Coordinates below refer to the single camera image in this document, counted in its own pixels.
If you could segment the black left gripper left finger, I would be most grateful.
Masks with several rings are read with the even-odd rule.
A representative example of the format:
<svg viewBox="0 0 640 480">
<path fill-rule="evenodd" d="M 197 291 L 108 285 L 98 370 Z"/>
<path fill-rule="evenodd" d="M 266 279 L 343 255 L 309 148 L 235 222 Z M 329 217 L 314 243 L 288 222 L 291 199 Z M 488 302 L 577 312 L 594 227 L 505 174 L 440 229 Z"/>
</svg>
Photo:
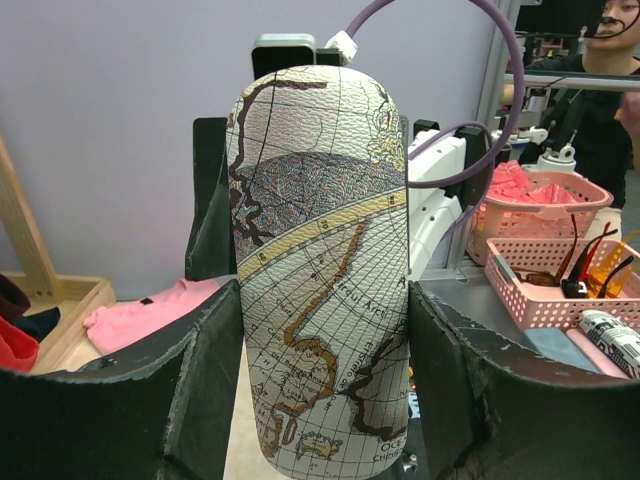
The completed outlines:
<svg viewBox="0 0 640 480">
<path fill-rule="evenodd" d="M 75 372 L 1 374 L 5 479 L 220 479 L 243 342 L 239 285 Z"/>
</svg>

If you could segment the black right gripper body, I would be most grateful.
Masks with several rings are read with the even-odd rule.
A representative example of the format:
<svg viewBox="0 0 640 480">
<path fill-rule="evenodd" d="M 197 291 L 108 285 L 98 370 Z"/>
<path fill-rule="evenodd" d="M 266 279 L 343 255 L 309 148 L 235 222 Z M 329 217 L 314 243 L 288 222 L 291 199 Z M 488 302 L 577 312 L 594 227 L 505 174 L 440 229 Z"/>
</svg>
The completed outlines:
<svg viewBox="0 0 640 480">
<path fill-rule="evenodd" d="M 236 272 L 231 231 L 225 117 L 193 122 L 194 218 L 185 253 L 191 281 Z"/>
</svg>

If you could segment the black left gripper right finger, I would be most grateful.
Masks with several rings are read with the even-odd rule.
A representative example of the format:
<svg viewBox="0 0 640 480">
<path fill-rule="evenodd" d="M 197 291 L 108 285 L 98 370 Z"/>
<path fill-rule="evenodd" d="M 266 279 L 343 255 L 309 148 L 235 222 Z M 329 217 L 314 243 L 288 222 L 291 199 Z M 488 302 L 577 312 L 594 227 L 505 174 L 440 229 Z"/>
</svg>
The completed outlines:
<svg viewBox="0 0 640 480">
<path fill-rule="evenodd" d="M 548 359 L 416 282 L 408 324 L 431 478 L 638 478 L 638 382 Z"/>
</svg>

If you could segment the map print glasses case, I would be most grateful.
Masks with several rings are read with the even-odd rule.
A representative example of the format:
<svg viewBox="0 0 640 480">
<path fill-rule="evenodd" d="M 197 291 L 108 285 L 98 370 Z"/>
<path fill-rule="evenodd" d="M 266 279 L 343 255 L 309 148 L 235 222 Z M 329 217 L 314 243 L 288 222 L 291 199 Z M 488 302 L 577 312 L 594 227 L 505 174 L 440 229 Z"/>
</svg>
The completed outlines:
<svg viewBox="0 0 640 480">
<path fill-rule="evenodd" d="M 230 210 L 263 455 L 293 479 L 368 479 L 408 428 L 407 160 L 377 81 L 267 74 L 227 127 Z"/>
</svg>

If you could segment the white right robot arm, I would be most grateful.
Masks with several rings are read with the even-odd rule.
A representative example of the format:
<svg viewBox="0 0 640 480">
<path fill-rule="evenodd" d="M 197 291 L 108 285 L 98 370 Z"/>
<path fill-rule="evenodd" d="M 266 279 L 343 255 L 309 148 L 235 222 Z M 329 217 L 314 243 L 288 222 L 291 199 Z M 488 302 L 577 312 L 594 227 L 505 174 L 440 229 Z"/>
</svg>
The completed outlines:
<svg viewBox="0 0 640 480">
<path fill-rule="evenodd" d="M 409 173 L 425 182 L 439 173 L 453 173 L 481 161 L 490 150 L 490 133 L 479 122 L 457 124 L 439 134 L 434 121 L 410 124 L 401 116 L 405 147 L 419 154 Z M 226 158 L 225 117 L 193 122 L 194 219 L 185 254 L 185 277 L 192 281 L 237 272 L 232 234 Z M 409 190 L 410 277 L 418 281 L 437 246 L 460 227 L 483 201 L 494 167 L 449 186 Z"/>
</svg>

